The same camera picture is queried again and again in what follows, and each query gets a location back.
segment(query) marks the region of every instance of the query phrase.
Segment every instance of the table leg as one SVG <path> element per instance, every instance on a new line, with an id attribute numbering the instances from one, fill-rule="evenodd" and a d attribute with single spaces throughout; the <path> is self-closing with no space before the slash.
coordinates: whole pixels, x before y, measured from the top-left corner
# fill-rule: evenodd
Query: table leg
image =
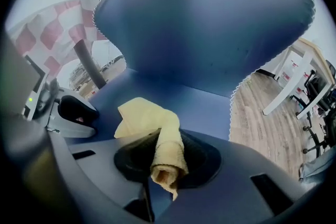
<path id="1" fill-rule="evenodd" d="M 322 99 L 322 97 L 327 93 L 327 91 L 330 89 L 330 87 L 331 87 L 331 85 L 327 83 L 327 84 L 323 87 L 322 91 L 315 97 L 315 99 L 312 100 L 312 101 L 308 104 L 308 106 L 307 106 L 304 110 L 302 110 L 302 111 L 300 112 L 299 115 L 297 115 L 297 118 L 300 119 L 300 118 L 302 118 L 308 111 L 311 111 L 312 108 L 314 107 L 314 105 L 316 105 L 316 104 Z"/>
<path id="2" fill-rule="evenodd" d="M 278 80 L 278 78 L 281 76 L 281 73 L 282 73 L 282 70 L 284 69 L 284 64 L 289 56 L 291 52 L 291 49 L 290 47 L 288 49 L 286 49 L 284 52 L 282 52 L 282 59 L 277 67 L 277 69 L 275 70 L 274 74 L 274 79 L 275 80 Z"/>
<path id="3" fill-rule="evenodd" d="M 283 90 L 274 98 L 274 100 L 263 110 L 264 115 L 271 113 L 295 88 L 303 76 L 305 70 L 308 68 L 313 54 L 311 51 L 306 51 L 300 61 L 299 67 L 296 68 L 294 74 L 283 88 Z"/>

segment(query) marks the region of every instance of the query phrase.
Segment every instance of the pink checkered curtain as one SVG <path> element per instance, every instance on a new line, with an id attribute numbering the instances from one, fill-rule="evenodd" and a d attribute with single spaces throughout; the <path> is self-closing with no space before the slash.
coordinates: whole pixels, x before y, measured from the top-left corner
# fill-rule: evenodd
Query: pink checkered curtain
<path id="1" fill-rule="evenodd" d="M 86 40 L 91 52 L 92 42 L 105 39 L 92 21 L 98 1 L 71 0 L 45 8 L 15 35 L 17 50 L 56 77 L 63 65 L 77 59 L 73 47 L 78 41 Z"/>

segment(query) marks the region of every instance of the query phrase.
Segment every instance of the yellow cloth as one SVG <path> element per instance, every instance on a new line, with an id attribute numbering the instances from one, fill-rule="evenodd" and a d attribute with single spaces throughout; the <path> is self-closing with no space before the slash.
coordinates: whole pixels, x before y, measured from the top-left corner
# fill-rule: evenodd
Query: yellow cloth
<path id="1" fill-rule="evenodd" d="M 179 132 L 180 121 L 175 113 L 143 98 L 134 98 L 118 107 L 123 118 L 114 137 L 148 135 L 161 128 L 151 165 L 154 182 L 177 197 L 178 178 L 188 173 L 184 145 Z"/>

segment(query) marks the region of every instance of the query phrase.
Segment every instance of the black office chair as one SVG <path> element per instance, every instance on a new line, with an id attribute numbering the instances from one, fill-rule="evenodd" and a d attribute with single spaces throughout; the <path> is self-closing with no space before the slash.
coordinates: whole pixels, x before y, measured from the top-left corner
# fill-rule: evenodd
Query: black office chair
<path id="1" fill-rule="evenodd" d="M 326 62 L 329 66 L 332 76 L 335 77 L 335 74 L 336 74 L 335 67 L 328 60 L 326 60 Z M 322 91 L 325 84 L 326 84 L 326 81 L 323 78 L 323 76 L 319 75 L 318 72 L 311 70 L 310 75 L 304 85 L 307 89 L 307 97 L 309 99 L 309 103 L 306 104 L 301 98 L 298 98 L 295 95 L 292 95 L 290 99 L 295 98 L 303 106 L 303 109 L 305 109 L 310 104 L 310 102 L 314 100 L 317 97 L 317 95 Z M 319 115 L 323 115 L 325 112 L 331 109 L 332 101 L 330 100 L 330 96 L 331 96 L 331 91 L 327 92 L 324 95 L 324 97 L 317 103 L 317 105 L 319 106 L 319 109 L 318 109 Z M 310 111 L 307 112 L 307 118 L 309 121 L 309 127 L 303 127 L 304 131 L 307 131 L 308 130 L 307 128 L 311 128 Z"/>
<path id="2" fill-rule="evenodd" d="M 304 127 L 303 130 L 309 131 L 311 137 L 315 142 L 315 146 L 310 149 L 304 149 L 303 153 L 307 154 L 312 150 L 316 150 L 316 158 L 321 155 L 321 147 L 325 149 L 327 146 L 333 147 L 336 145 L 336 108 L 329 111 L 328 115 L 324 117 L 325 125 L 323 127 L 325 131 L 325 136 L 322 142 L 319 141 L 316 133 L 314 133 L 311 128 Z"/>

